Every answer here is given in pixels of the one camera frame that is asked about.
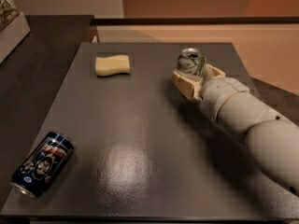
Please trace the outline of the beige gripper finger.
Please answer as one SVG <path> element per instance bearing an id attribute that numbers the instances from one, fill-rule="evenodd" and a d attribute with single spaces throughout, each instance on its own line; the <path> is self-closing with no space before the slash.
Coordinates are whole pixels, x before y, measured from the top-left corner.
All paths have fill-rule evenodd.
<path id="1" fill-rule="evenodd" d="M 172 73 L 172 81 L 178 90 L 190 101 L 198 101 L 203 79 L 199 76 L 185 74 L 179 70 Z"/>
<path id="2" fill-rule="evenodd" d="M 210 80 L 219 77 L 225 77 L 225 73 L 216 66 L 207 63 L 204 68 L 204 79 Z"/>

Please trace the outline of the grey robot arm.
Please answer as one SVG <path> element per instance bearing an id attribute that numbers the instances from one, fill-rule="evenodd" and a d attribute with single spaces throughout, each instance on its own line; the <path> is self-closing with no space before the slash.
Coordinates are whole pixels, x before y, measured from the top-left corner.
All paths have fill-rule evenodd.
<path id="1" fill-rule="evenodd" d="M 299 126 L 211 65 L 202 77 L 176 69 L 172 81 L 210 121 L 245 147 L 262 173 L 299 195 Z"/>

